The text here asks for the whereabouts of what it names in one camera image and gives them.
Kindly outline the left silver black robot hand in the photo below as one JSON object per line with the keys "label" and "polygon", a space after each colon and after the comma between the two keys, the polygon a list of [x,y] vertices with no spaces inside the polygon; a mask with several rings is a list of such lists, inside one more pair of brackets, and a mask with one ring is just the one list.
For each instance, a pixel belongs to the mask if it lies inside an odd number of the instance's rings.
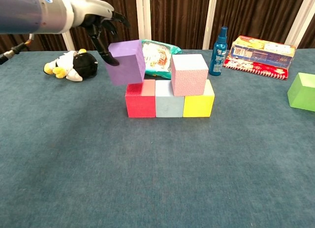
{"label": "left silver black robot hand", "polygon": [[111,66],[118,66],[118,60],[112,56],[108,46],[100,40],[100,34],[102,29],[105,28],[117,40],[117,28],[112,22],[120,22],[129,28],[130,23],[127,17],[116,12],[110,3],[103,0],[70,0],[70,3],[74,12],[72,26],[83,27],[102,59]]}

